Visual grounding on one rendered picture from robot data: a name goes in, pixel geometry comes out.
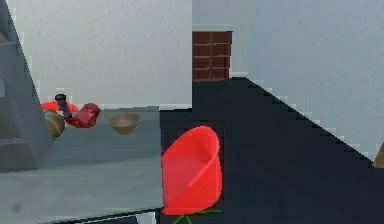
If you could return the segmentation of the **red tub chair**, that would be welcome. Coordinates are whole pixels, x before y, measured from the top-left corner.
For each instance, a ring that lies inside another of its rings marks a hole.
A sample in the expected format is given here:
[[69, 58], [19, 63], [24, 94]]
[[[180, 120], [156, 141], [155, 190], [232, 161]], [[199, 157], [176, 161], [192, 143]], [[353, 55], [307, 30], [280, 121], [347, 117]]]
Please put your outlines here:
[[174, 216], [172, 224], [193, 224], [191, 215], [216, 213], [210, 210], [223, 188], [220, 142], [208, 126], [184, 132], [162, 156], [163, 209]]

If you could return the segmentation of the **brown bowl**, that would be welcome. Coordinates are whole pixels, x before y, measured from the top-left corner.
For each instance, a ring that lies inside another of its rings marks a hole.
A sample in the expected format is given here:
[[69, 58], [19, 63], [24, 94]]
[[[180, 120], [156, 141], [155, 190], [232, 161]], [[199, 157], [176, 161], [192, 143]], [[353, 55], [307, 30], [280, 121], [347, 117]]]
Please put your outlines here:
[[113, 116], [109, 125], [120, 135], [127, 135], [135, 131], [140, 122], [140, 116], [133, 113], [124, 113]]

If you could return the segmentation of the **grey table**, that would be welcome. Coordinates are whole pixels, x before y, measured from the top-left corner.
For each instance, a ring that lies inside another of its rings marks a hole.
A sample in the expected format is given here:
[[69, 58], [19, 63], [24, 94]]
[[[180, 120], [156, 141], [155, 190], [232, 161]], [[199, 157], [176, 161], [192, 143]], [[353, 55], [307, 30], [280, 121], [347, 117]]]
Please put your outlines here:
[[[140, 116], [134, 132], [109, 125]], [[160, 113], [156, 107], [103, 110], [95, 127], [68, 126], [38, 170], [0, 172], [0, 224], [81, 222], [163, 206]]]

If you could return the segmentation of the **dark pepper mill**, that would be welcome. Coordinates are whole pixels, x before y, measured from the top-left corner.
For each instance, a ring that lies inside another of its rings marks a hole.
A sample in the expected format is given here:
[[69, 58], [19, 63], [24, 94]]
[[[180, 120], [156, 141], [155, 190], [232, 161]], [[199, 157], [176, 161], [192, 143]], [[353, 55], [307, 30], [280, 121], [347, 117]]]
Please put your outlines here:
[[72, 112], [68, 106], [67, 100], [66, 100], [66, 95], [65, 94], [57, 94], [55, 96], [55, 100], [59, 106], [59, 110], [63, 112], [63, 115], [65, 117], [71, 117]]

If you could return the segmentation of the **olive round pot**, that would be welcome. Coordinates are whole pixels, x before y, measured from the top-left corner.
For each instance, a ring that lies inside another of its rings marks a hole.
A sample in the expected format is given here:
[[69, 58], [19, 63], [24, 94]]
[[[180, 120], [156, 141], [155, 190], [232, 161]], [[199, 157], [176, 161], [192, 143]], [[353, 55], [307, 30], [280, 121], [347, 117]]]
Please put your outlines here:
[[44, 116], [53, 139], [58, 138], [65, 130], [65, 121], [60, 114], [52, 110], [45, 110]]

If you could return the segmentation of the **red plate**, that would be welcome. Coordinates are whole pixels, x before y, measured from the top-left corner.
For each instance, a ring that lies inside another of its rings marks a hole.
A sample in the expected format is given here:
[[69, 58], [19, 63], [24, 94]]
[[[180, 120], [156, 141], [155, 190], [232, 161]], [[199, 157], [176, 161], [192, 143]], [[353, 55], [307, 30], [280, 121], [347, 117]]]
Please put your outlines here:
[[[71, 112], [78, 112], [79, 111], [79, 108], [72, 104], [72, 103], [67, 103], [69, 109]], [[47, 110], [53, 110], [53, 111], [59, 111], [60, 108], [59, 108], [59, 105], [57, 104], [56, 101], [49, 101], [49, 102], [44, 102], [41, 104], [41, 107], [43, 109], [47, 109]]]

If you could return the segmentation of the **grey fridge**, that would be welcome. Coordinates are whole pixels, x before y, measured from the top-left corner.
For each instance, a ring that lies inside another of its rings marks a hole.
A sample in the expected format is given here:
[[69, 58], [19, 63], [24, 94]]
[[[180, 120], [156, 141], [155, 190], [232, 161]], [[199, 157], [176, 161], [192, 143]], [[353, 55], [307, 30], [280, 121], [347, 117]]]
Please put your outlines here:
[[0, 0], [0, 172], [38, 169], [53, 149], [7, 0]]

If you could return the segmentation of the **tan object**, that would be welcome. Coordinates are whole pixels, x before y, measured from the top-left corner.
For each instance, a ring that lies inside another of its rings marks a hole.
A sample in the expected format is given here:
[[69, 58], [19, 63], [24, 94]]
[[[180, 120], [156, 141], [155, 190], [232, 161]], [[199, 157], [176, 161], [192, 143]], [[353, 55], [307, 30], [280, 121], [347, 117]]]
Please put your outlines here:
[[384, 168], [384, 142], [381, 144], [377, 155], [372, 163], [375, 168]]

